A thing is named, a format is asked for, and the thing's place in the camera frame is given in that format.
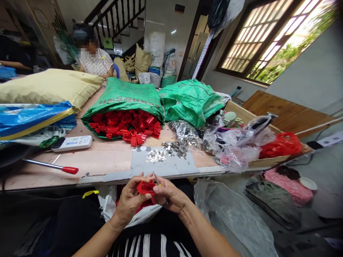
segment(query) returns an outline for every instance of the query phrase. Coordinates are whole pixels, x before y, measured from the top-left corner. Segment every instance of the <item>yellow tag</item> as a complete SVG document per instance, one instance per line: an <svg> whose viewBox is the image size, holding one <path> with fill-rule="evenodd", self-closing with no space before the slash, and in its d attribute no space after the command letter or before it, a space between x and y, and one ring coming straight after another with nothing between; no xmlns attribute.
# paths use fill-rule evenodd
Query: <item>yellow tag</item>
<svg viewBox="0 0 343 257"><path fill-rule="evenodd" d="M99 193L99 191L98 191L98 190L92 190L92 191L85 192L85 193L83 194L82 199L84 199L86 196L91 195L92 193L97 194L97 193Z"/></svg>

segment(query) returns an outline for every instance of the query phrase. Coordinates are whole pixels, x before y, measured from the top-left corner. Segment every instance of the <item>wooden box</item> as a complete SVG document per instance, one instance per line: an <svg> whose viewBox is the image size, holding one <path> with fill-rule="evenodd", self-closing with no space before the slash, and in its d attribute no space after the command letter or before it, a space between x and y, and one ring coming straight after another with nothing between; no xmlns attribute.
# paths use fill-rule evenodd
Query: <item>wooden box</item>
<svg viewBox="0 0 343 257"><path fill-rule="evenodd" d="M243 107L240 107L239 105L235 104L234 102L228 101L228 103L225 106L224 111L229 112L232 111L237 114L237 117L242 119L244 124L248 124L250 120L252 120L256 115L253 113L247 111ZM277 127L273 125L268 126L272 131L274 131L276 134L281 133L282 131L279 130ZM293 158L297 158L303 154L309 153L312 151L312 148L309 146L302 144L303 145L303 150L301 154L298 155L287 155L287 156L279 156L275 158L267 158L267 159L259 159L256 161L252 161L249 163L249 170L264 170L270 167L273 167L279 163L282 163L286 160L291 160Z"/></svg>

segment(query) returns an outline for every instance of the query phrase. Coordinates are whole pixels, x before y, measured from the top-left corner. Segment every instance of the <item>red plastic bag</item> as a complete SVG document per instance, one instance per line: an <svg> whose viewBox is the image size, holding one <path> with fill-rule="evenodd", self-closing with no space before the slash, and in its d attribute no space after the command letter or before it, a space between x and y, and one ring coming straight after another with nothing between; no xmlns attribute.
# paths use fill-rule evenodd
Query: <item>red plastic bag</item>
<svg viewBox="0 0 343 257"><path fill-rule="evenodd" d="M284 132L278 134L273 142L262 146L260 159L297 154L302 149L303 146L294 133Z"/></svg>

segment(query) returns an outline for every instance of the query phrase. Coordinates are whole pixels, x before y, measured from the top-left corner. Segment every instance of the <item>staircase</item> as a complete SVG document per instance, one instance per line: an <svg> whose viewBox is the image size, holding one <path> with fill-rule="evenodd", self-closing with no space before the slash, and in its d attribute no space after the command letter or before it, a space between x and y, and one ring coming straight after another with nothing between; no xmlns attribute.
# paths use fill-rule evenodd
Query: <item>staircase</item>
<svg viewBox="0 0 343 257"><path fill-rule="evenodd" d="M123 52L143 37L144 10L144 0L101 0L84 23L95 28L100 48L110 49L111 40L114 49L122 49L116 54L125 56Z"/></svg>

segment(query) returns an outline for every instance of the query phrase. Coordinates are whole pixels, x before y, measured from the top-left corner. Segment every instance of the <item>red screwdriver handle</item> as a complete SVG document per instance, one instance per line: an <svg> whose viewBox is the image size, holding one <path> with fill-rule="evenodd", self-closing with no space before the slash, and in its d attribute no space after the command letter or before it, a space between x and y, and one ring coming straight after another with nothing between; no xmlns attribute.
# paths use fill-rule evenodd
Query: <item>red screwdriver handle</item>
<svg viewBox="0 0 343 257"><path fill-rule="evenodd" d="M79 171L79 168L74 168L74 167L63 167L62 171L70 174L76 174Z"/></svg>

